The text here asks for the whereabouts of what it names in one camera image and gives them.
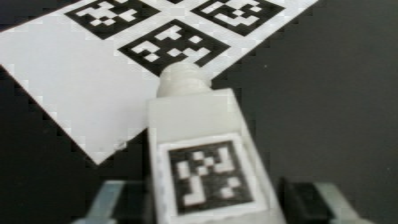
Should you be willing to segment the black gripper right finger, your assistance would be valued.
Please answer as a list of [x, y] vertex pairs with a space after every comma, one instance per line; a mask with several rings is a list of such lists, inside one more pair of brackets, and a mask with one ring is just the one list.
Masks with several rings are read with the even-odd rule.
[[279, 201], [288, 224], [373, 224], [331, 182], [279, 182]]

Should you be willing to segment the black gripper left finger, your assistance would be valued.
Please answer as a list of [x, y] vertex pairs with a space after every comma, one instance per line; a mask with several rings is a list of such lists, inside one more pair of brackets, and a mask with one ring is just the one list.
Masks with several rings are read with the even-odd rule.
[[107, 180], [84, 217], [71, 224], [155, 224], [144, 181]]

